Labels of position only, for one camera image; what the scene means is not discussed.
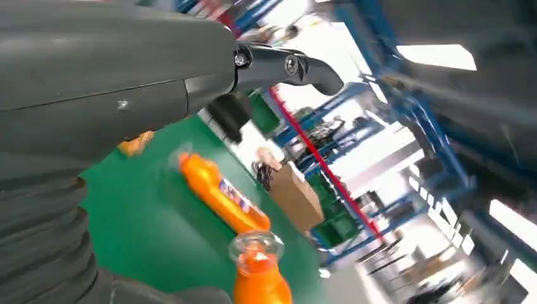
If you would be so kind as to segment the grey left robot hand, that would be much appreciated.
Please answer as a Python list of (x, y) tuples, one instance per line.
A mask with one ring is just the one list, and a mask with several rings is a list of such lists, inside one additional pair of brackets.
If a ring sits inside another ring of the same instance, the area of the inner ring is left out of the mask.
[(97, 1), (1, 2), (1, 302), (229, 303), (98, 267), (80, 173), (236, 89), (343, 87), (325, 62), (220, 22)]

